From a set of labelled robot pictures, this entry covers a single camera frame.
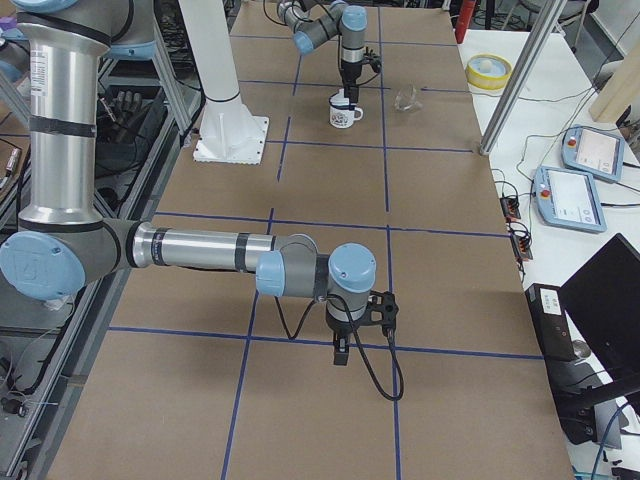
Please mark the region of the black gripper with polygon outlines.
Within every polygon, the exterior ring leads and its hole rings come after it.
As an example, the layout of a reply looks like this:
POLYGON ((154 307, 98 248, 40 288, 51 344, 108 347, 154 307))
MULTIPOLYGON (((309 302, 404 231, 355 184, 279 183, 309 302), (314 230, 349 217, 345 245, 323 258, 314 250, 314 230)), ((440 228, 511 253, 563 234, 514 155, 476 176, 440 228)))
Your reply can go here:
POLYGON ((351 101, 359 100, 358 80, 362 74, 362 62, 348 62, 342 60, 340 62, 340 75, 344 87, 344 94, 349 95, 351 101))
POLYGON ((341 321, 330 314, 326 315, 326 323, 333 332, 333 364, 335 366, 346 366, 349 360, 349 342, 353 329, 358 329, 362 325, 360 319, 341 321))

